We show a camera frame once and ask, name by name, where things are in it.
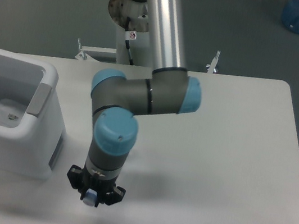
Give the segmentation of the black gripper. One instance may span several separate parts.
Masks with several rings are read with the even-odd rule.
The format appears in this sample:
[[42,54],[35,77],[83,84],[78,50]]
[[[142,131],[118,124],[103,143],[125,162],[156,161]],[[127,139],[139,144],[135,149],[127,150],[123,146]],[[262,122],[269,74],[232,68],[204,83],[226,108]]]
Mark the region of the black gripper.
[[97,193],[95,207],[100,204],[111,206],[123,200],[126,190],[116,186],[117,177],[110,180],[101,180],[92,176],[86,167],[83,169],[72,165],[67,172],[67,177],[73,189],[81,193],[80,199],[84,200],[88,189]]

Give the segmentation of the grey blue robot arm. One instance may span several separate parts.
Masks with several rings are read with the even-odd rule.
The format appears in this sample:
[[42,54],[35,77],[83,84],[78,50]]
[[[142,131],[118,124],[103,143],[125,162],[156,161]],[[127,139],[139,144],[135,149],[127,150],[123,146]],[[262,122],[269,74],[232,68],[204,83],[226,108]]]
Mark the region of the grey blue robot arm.
[[122,201],[125,189],[116,185],[134,146],[136,116],[191,113],[201,103],[200,82],[188,76],[183,54],[181,0],[110,0],[108,12],[120,28],[117,57],[137,64],[135,41],[150,37],[149,79],[127,79],[123,72],[104,69],[92,80],[93,138],[84,167],[71,166],[67,176],[87,205]]

